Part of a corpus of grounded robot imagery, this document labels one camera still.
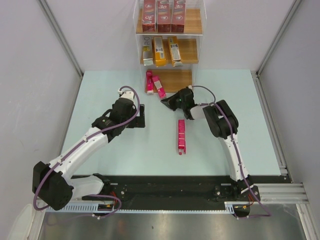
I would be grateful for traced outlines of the red 3D toothpaste box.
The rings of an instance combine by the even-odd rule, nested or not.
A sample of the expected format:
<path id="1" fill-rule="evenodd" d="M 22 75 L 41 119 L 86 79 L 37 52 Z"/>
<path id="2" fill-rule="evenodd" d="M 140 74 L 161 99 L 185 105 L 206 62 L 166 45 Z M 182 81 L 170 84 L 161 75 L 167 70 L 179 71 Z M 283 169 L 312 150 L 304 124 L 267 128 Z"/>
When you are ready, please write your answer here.
<path id="1" fill-rule="evenodd" d="M 173 33 L 184 33 L 186 16 L 186 1 L 174 0 L 171 16 L 171 31 Z"/>

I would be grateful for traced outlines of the orange toothpaste box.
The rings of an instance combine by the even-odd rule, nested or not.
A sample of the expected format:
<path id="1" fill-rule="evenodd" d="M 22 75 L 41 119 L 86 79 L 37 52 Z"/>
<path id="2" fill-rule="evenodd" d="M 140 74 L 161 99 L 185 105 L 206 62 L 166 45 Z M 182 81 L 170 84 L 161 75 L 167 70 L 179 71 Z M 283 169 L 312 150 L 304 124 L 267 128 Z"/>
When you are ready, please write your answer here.
<path id="1" fill-rule="evenodd" d="M 171 57 L 171 64 L 173 67 L 183 66 L 182 57 L 179 49 L 178 38 L 176 36 L 169 36 L 167 38 L 169 52 Z"/>
<path id="2" fill-rule="evenodd" d="M 153 46 L 155 66 L 164 67 L 167 63 L 167 58 L 165 54 L 163 38 L 161 36 L 155 36 L 153 38 Z"/>

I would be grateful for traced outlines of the silver gold R.O toothpaste box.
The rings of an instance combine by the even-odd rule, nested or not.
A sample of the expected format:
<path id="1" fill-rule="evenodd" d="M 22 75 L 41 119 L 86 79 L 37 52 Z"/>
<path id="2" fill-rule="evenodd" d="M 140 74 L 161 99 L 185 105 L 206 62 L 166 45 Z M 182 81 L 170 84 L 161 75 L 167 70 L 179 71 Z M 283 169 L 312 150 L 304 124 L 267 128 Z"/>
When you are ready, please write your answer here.
<path id="1" fill-rule="evenodd" d="M 150 36 L 143 37 L 142 61 L 144 66 L 150 66 L 154 64 L 153 45 L 152 45 L 152 38 Z"/>

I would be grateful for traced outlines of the red foil toothpaste box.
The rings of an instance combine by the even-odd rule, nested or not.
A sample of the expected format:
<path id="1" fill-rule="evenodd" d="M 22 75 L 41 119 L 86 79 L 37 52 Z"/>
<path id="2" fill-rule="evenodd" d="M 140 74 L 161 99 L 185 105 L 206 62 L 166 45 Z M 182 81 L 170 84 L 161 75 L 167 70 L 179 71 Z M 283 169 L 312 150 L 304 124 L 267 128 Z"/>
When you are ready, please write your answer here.
<path id="1" fill-rule="evenodd" d="M 142 8 L 141 26 L 144 33 L 156 32 L 156 1 L 144 0 Z"/>

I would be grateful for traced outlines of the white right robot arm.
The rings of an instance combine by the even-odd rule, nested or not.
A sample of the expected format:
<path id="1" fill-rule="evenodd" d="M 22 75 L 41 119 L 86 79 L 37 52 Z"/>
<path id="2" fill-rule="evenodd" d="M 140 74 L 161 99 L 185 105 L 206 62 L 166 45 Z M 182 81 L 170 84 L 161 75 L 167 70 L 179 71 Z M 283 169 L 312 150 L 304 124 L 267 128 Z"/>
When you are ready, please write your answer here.
<path id="1" fill-rule="evenodd" d="M 229 177 L 235 184 L 230 188 L 231 196 L 242 201 L 248 196 L 254 184 L 248 173 L 238 143 L 239 121 L 225 100 L 196 104 L 194 86 L 188 86 L 161 102 L 172 111 L 182 110 L 187 120 L 205 119 L 210 132 L 216 137 L 225 152 Z"/>

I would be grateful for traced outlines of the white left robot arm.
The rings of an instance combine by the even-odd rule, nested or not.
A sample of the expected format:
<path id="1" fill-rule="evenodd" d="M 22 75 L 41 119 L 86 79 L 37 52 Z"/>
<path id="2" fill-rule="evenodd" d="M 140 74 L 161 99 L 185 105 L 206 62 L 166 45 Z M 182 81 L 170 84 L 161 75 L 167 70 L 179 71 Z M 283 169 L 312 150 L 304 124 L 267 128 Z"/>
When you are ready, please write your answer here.
<path id="1" fill-rule="evenodd" d="M 100 200 L 110 196 L 108 180 L 101 174 L 73 178 L 77 169 L 100 148 L 109 144 L 126 128 L 135 128 L 143 119 L 139 98 L 125 91 L 102 116 L 98 117 L 86 134 L 69 150 L 49 163 L 39 161 L 33 168 L 32 192 L 34 200 L 43 200 L 54 210 L 61 210 L 70 200 L 95 195 Z"/>

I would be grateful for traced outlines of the pink Be You toothpaste box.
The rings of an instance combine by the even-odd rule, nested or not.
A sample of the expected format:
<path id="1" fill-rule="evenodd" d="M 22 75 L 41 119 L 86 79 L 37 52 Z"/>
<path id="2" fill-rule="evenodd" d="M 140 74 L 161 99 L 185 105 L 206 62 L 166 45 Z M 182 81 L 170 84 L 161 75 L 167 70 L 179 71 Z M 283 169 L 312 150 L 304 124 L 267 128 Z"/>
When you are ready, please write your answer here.
<path id="1" fill-rule="evenodd" d="M 151 70 L 146 71 L 146 93 L 148 95 L 154 94 L 153 73 Z"/>

